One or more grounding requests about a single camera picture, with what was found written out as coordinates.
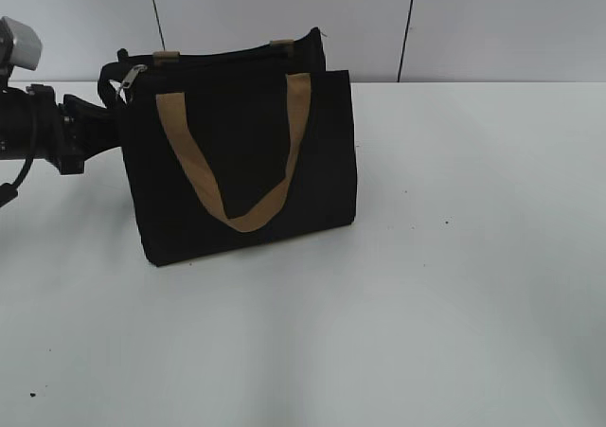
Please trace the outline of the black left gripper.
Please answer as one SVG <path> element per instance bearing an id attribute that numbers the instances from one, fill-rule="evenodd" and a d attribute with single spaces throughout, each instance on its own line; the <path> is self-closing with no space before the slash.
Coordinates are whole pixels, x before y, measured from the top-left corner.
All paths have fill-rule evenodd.
<path id="1" fill-rule="evenodd" d="M 92 124 L 92 154 L 97 155 L 120 146 L 116 113 L 117 90 L 112 81 L 120 84 L 128 74 L 125 62 L 110 62 L 99 72 L 98 96 L 105 108 L 74 95 L 64 95 L 63 103 L 56 102 L 55 90 L 32 83 L 27 87 L 27 98 L 32 113 L 31 137 L 27 152 L 27 170 L 33 161 L 44 159 L 60 175 L 84 173 L 86 155 L 85 125 Z"/>

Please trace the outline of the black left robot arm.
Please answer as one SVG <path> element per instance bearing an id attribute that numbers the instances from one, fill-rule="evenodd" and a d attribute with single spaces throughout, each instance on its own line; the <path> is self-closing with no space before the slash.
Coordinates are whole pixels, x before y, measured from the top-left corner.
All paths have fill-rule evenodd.
<path id="1" fill-rule="evenodd" d="M 85 162 L 119 146 L 116 89 L 130 66 L 111 62 L 98 79 L 101 105 L 72 94 L 56 100 L 55 90 L 33 83 L 26 89 L 9 86 L 10 67 L 1 68 L 1 158 L 44 159 L 60 174 L 82 174 Z"/>

